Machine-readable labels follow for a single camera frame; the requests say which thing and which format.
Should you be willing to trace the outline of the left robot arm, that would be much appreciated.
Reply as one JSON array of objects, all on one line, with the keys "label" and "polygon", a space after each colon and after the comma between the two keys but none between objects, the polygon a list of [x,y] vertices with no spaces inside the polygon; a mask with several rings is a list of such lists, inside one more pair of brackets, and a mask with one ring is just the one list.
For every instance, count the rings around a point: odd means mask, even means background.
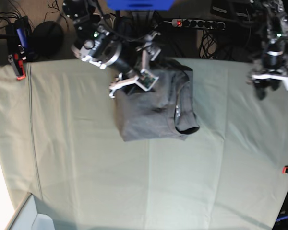
[{"label": "left robot arm", "polygon": [[276,91],[284,85],[288,91],[288,15],[281,0],[251,0],[254,20],[245,26],[256,29],[261,50],[251,54],[249,82],[259,100],[266,89]]}]

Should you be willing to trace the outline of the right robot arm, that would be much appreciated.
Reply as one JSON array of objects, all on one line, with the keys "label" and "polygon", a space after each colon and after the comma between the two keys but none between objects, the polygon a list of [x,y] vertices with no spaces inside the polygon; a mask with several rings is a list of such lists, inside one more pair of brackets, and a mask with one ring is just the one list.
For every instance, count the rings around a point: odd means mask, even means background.
[{"label": "right robot arm", "polygon": [[78,59],[129,78],[140,75],[136,46],[145,42],[143,38],[124,35],[111,26],[97,0],[64,0],[62,8],[75,28],[72,51]]}]

